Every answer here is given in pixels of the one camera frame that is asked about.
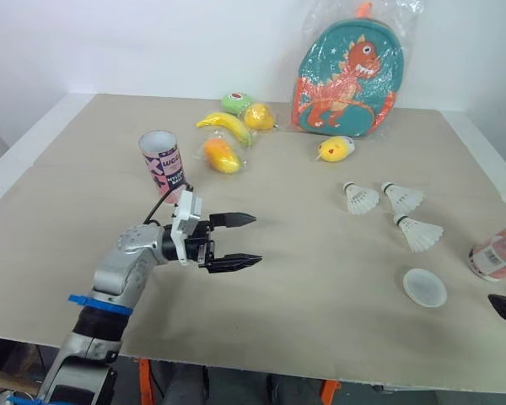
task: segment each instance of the white wall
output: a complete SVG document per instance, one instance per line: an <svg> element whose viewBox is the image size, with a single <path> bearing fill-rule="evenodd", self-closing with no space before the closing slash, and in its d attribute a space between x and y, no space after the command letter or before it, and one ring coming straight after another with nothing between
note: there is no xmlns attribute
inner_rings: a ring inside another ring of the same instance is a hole
<svg viewBox="0 0 506 405"><path fill-rule="evenodd" d="M289 100L306 0L0 0L0 135L68 91ZM399 106L468 111L506 159L506 0L429 0Z"/></svg>

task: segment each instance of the white shuttlecock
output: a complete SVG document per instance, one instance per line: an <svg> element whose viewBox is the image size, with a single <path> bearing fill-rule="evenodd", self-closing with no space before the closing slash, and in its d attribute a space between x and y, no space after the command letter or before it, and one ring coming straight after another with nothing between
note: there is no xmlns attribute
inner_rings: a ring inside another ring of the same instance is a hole
<svg viewBox="0 0 506 405"><path fill-rule="evenodd" d="M399 187L394 183L382 183L382 192L388 196L395 213L410 213L423 201L423 192Z"/></svg>
<svg viewBox="0 0 506 405"><path fill-rule="evenodd" d="M355 185L352 182L343 185L347 195L348 212L352 215L362 215L377 206L380 200L379 193L370 188Z"/></svg>
<svg viewBox="0 0 506 405"><path fill-rule="evenodd" d="M412 251L426 251L437 243L444 233L442 226L416 221L402 214L394 217L394 224L403 231Z"/></svg>

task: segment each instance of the orange dinosaur print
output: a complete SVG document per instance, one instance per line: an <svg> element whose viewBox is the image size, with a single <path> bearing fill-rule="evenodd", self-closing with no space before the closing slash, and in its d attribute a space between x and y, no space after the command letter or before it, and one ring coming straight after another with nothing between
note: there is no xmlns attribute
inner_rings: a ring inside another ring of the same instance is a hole
<svg viewBox="0 0 506 405"><path fill-rule="evenodd" d="M312 105L307 123L311 127L323 127L326 122L320 116L327 111L328 125L339 127L337 120L345 113L349 105L363 107L374 118L374 112L368 105L354 100L354 96L362 90L359 78L374 78L380 71L380 60L377 56L374 44L361 35L356 43L351 41L344 60L338 63L341 72L334 73L326 84L313 84L308 78L300 78L297 83L296 93L310 98L309 103L299 107L299 113Z"/></svg>

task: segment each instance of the table edge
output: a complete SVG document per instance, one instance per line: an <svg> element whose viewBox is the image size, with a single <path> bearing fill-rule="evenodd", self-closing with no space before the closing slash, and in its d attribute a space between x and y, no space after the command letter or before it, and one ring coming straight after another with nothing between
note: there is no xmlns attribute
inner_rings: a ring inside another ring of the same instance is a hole
<svg viewBox="0 0 506 405"><path fill-rule="evenodd" d="M0 199L95 94L69 93L0 158Z"/></svg>
<svg viewBox="0 0 506 405"><path fill-rule="evenodd" d="M489 177L506 204L506 161L467 114L461 111L441 111L440 113Z"/></svg>

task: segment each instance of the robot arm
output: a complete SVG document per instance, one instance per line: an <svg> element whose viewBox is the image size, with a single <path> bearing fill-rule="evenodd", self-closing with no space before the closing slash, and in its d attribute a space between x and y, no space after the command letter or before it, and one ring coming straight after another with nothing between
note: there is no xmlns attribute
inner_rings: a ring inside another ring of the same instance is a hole
<svg viewBox="0 0 506 405"><path fill-rule="evenodd" d="M183 191L172 225L141 224L126 230L97 267L87 296L69 299L83 306L36 399L15 403L106 405L112 400L116 372L109 366L121 348L121 336L153 267L178 260L196 262L210 273L233 272L262 257L231 254L214 258L211 231L255 221L245 213L219 213L201 221L202 200Z"/></svg>

